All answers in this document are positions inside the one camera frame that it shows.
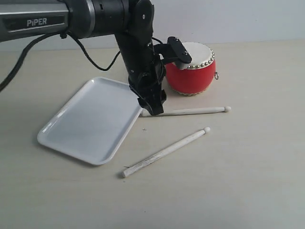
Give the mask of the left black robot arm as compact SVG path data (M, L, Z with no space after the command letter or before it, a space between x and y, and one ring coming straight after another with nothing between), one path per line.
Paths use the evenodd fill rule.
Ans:
M81 39L114 35L128 71L130 89L151 115L163 112L165 67L153 46L154 5L149 0L3 0L0 40L32 37L1 82L16 76L29 50L51 36Z

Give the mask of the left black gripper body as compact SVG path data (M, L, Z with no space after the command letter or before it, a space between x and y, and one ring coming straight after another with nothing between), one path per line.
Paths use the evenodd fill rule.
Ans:
M115 39L121 51L129 75L129 83L136 91L142 91L157 81L156 54L151 34L132 35L118 33Z

